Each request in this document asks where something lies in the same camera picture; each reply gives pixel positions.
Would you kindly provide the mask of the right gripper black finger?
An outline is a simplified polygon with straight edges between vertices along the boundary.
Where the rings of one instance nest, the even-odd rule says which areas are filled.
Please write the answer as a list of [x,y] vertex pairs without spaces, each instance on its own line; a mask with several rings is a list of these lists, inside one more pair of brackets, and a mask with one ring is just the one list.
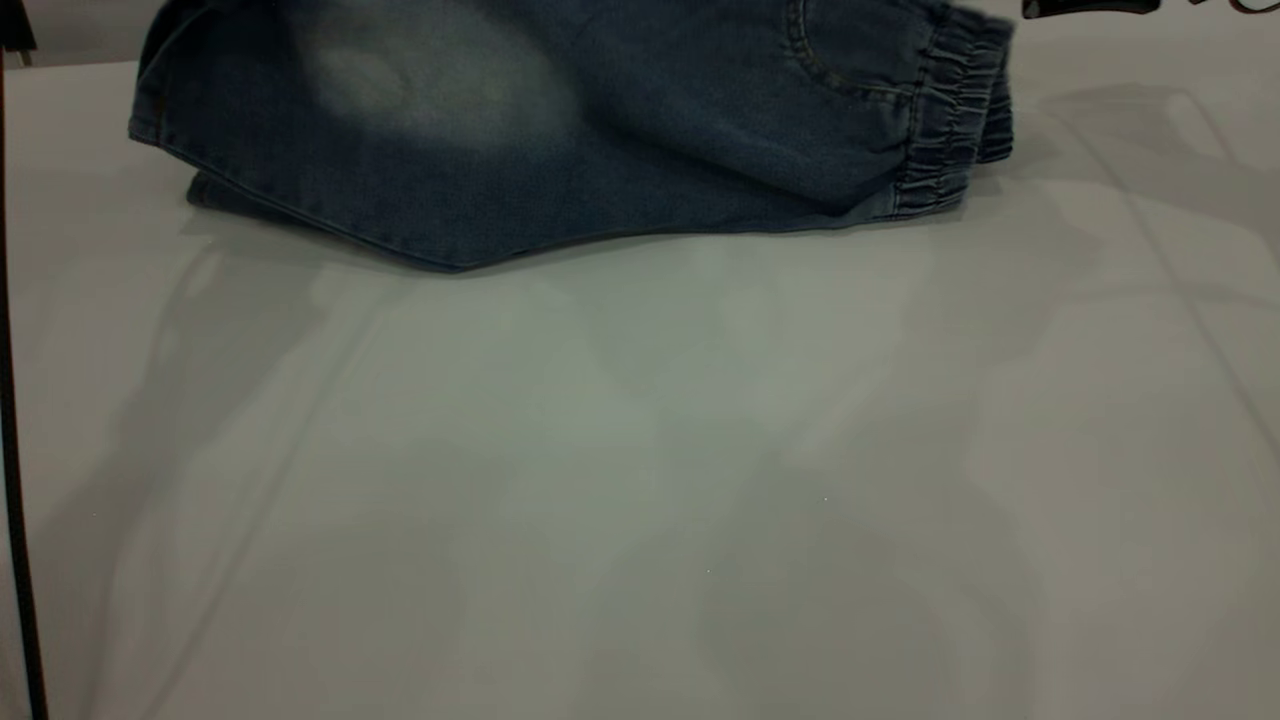
[[1126,13],[1146,15],[1161,8],[1160,0],[1024,0],[1023,19],[1044,19],[1080,13]]

